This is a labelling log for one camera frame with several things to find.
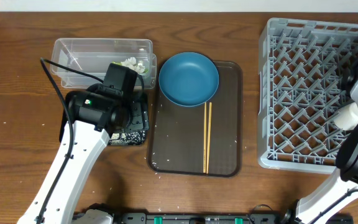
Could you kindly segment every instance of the tray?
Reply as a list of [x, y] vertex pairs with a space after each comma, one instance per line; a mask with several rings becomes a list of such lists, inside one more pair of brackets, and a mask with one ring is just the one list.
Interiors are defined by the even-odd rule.
[[358, 25], [272, 18], [259, 39], [257, 150], [262, 167], [330, 174], [349, 132], [332, 120]]
[[[242, 71], [233, 62], [214, 61], [219, 87], [210, 102], [211, 147], [208, 176], [232, 177], [241, 167]], [[204, 105], [185, 108], [156, 90], [147, 163], [156, 172], [203, 173]]]

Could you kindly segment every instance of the white cylindrical object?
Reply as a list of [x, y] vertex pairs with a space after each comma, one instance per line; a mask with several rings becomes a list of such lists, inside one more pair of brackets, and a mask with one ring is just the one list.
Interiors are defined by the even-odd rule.
[[338, 115], [333, 119], [334, 124], [345, 130], [353, 130], [358, 124], [358, 107], [356, 103], [351, 103], [339, 109]]

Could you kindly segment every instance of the white plastic crate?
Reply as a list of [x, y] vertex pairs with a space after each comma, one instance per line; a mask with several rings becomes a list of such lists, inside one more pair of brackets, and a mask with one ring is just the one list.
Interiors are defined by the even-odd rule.
[[358, 53], [358, 25], [272, 18], [259, 39], [257, 150], [262, 167], [330, 174], [350, 132], [335, 111], [341, 75]]

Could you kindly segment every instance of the clear plastic container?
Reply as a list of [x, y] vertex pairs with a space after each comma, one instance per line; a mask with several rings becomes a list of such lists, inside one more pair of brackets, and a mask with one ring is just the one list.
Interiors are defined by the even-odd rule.
[[[52, 61], [104, 79], [111, 62], [119, 63], [134, 57], [138, 65], [146, 68], [141, 74], [145, 88], [153, 89], [157, 59], [152, 51], [152, 42], [147, 39], [61, 38], [55, 42]], [[54, 65], [50, 66], [50, 71], [62, 78], [64, 88], [87, 88], [98, 82]], [[140, 88], [140, 81], [136, 82], [135, 88]]]

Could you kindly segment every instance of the yellow stick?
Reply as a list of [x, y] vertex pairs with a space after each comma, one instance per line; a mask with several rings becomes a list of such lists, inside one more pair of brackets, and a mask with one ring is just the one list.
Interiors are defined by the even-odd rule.
[[203, 172], [206, 172], [206, 103], [204, 103], [204, 161]]
[[209, 118], [208, 118], [208, 142], [206, 148], [206, 173], [209, 171], [209, 149], [211, 147], [211, 118], [212, 118], [212, 103], [209, 102]]

